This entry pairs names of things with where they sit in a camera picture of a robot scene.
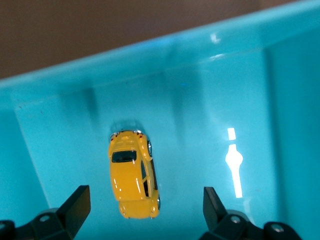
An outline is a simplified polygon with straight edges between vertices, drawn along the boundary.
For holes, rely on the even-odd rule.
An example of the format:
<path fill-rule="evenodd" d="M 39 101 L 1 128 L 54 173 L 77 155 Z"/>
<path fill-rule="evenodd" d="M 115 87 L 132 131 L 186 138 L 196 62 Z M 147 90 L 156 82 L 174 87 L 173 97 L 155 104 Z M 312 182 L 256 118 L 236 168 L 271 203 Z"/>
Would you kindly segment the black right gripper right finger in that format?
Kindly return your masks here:
<path fill-rule="evenodd" d="M 263 240 L 263 229 L 238 210 L 227 210 L 213 187 L 203 189 L 203 215 L 208 231 L 203 240 Z"/>

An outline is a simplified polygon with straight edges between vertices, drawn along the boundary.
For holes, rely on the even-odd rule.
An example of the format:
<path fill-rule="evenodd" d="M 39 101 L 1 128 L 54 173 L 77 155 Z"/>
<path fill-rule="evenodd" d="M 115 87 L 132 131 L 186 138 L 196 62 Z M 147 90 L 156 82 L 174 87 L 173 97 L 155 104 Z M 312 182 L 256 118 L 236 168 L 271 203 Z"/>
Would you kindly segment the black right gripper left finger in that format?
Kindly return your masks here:
<path fill-rule="evenodd" d="M 80 185 L 59 207 L 16 228 L 17 240 L 73 240 L 90 213 L 90 187 Z"/>

